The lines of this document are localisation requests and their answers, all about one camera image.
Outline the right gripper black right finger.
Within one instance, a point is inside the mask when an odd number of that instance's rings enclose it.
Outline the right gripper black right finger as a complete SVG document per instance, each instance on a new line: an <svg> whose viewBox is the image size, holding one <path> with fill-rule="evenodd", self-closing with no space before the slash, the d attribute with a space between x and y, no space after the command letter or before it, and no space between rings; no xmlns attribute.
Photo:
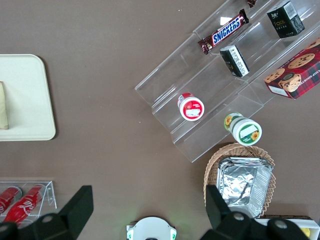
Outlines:
<svg viewBox="0 0 320 240"><path fill-rule="evenodd" d="M271 218L267 225L239 212L231 211L215 185L206 186L206 212L211 229L207 240L307 240L292 221Z"/></svg>

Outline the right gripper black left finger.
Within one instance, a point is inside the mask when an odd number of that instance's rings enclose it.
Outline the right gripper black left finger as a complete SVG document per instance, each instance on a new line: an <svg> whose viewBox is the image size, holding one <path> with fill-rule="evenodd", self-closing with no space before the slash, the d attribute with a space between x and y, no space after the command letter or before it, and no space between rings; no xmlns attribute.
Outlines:
<svg viewBox="0 0 320 240"><path fill-rule="evenodd" d="M2 240L76 240L94 211L93 188L83 185L58 213L48 213L18 228L14 222L0 224Z"/></svg>

